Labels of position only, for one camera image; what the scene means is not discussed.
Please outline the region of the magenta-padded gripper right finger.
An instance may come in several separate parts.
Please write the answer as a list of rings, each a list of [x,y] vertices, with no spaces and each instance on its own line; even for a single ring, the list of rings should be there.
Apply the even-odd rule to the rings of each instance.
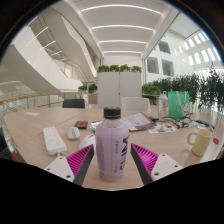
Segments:
[[[182,166],[166,153],[156,154],[137,144],[131,144],[131,155],[143,185],[150,184],[182,169]]]

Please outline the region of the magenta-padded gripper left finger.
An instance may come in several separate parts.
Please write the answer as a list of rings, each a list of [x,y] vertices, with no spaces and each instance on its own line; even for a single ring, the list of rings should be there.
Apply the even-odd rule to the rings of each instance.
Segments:
[[[82,186],[93,156],[94,147],[89,145],[68,157],[58,156],[45,171]]]

